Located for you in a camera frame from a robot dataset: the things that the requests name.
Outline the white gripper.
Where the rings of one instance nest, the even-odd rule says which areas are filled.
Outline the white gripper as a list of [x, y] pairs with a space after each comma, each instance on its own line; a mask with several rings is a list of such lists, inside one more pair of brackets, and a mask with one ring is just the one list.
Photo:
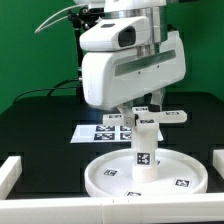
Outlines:
[[152, 92], [149, 110], [160, 112], [165, 89], [185, 76], [183, 43], [178, 31], [168, 33], [160, 52], [139, 57], [137, 49], [119, 52], [91, 52], [82, 62], [82, 80], [86, 102], [98, 109], [117, 107], [124, 125], [136, 125], [132, 103], [126, 103]]

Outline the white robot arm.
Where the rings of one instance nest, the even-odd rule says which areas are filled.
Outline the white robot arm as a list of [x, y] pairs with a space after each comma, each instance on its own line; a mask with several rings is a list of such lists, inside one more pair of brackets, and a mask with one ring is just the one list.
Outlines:
[[172, 0], [81, 0], [101, 6], [105, 17], [80, 37], [85, 101], [93, 108], [116, 107], [121, 123], [133, 127], [131, 101], [184, 78], [183, 43], [170, 31], [166, 6]]

